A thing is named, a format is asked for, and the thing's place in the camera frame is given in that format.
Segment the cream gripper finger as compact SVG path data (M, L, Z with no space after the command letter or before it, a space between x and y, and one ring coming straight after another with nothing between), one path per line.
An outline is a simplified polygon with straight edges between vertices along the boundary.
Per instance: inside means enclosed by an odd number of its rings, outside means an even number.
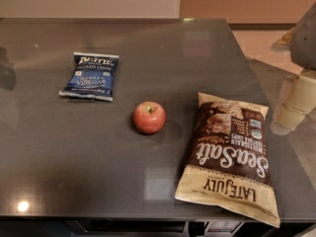
M281 85L271 123L271 131L276 135L289 134L305 118L299 86L299 76L286 76Z
M316 107L315 70L302 70L292 79L285 106L302 115L308 115Z

